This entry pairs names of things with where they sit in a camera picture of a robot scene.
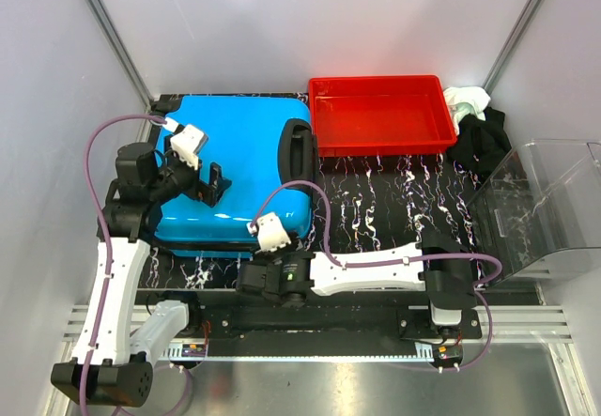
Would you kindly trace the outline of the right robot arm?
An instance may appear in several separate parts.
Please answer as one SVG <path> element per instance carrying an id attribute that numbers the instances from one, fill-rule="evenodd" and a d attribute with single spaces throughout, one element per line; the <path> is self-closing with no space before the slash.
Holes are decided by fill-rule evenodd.
<path id="1" fill-rule="evenodd" d="M 388 250 L 332 257 L 286 246 L 258 252 L 243 262 L 236 290 L 282 306 L 302 306 L 311 295 L 389 289 L 424 292 L 429 301 L 426 326 L 443 338 L 458 329 L 463 313 L 477 303 L 467 253 L 459 242 L 439 233 Z"/>

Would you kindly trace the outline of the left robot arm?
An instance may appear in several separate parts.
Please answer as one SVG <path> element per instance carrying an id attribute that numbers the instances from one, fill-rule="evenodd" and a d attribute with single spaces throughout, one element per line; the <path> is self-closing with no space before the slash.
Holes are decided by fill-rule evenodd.
<path id="1" fill-rule="evenodd" d="M 198 298 L 181 292 L 163 294 L 144 324 L 131 327 L 162 205 L 181 195 L 215 204 L 231 184 L 217 163 L 209 167 L 209 181 L 201 179 L 199 150 L 173 141 L 163 153 L 142 142 L 117 151 L 116 178 L 96 204 L 98 265 L 85 323 L 70 360 L 51 373 L 52 384 L 83 414 L 92 406 L 141 407 L 172 340 L 210 333 Z"/>

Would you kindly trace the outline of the blue hard-shell suitcase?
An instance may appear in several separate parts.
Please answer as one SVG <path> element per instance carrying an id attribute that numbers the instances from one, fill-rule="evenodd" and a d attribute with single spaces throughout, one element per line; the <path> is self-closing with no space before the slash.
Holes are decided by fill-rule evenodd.
<path id="1" fill-rule="evenodd" d="M 305 239 L 312 228 L 316 138 L 308 106 L 297 99 L 257 96 L 184 96 L 159 112 L 208 136 L 199 157 L 201 178 L 212 163 L 231 186 L 211 208 L 181 195 L 162 205 L 157 246 L 181 256 L 231 257 L 257 245 L 247 224 L 275 212 L 287 231 Z"/>

